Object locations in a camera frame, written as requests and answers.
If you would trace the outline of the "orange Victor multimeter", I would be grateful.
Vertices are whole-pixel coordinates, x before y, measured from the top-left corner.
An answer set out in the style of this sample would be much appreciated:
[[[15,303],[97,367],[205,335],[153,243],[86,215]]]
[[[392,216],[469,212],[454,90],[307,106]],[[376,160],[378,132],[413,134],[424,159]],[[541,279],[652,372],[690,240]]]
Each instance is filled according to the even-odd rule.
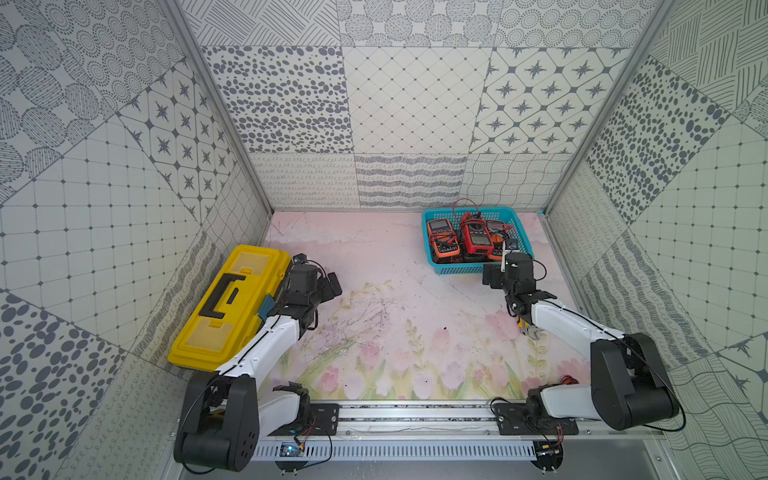
[[[516,238],[516,228],[500,220],[487,220],[486,227],[493,245],[493,250],[487,255],[488,261],[502,261],[506,251],[517,251],[519,242]]]

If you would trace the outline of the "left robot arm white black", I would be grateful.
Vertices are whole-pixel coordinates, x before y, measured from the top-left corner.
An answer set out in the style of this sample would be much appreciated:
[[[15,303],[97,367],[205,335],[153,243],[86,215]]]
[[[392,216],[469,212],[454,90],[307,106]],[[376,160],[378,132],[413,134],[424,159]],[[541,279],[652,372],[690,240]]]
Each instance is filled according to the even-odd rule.
[[[189,381],[174,444],[177,463],[193,475],[239,472],[270,434],[291,434],[294,452],[303,451],[315,431],[329,434],[306,387],[289,382],[265,395],[258,391],[280,358],[317,329],[319,306],[341,294],[335,273],[303,254],[290,260],[275,292],[255,305],[255,335],[222,365]]]

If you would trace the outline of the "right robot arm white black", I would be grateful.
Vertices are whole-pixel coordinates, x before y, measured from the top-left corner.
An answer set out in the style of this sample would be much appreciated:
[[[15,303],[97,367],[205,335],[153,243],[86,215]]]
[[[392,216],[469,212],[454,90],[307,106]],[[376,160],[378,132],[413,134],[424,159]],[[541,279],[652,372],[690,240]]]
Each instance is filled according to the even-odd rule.
[[[557,421],[600,420],[623,431],[647,427],[665,431],[659,421],[687,417],[654,340],[607,327],[565,306],[537,286],[535,260],[508,251],[483,267],[482,283],[504,293],[507,313],[520,333],[537,340],[552,334],[589,361],[587,383],[562,380],[529,391],[522,421],[544,436]]]

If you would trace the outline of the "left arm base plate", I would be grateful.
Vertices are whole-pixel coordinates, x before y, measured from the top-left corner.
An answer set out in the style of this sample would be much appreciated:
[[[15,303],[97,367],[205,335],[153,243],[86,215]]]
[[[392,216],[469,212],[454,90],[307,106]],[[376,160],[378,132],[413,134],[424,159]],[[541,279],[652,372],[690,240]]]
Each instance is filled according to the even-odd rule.
[[[338,403],[314,403],[300,406],[297,418],[290,428],[296,434],[304,434],[309,429],[313,432],[335,436],[338,429],[340,405]]]

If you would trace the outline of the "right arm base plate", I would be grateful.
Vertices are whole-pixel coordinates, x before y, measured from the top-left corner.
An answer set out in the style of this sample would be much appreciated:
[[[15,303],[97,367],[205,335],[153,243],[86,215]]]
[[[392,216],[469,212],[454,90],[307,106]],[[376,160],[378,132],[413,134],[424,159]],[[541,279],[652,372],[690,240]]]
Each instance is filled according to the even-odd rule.
[[[556,440],[579,433],[577,422],[570,418],[553,418],[523,403],[494,398],[489,408],[502,436],[533,435]]]

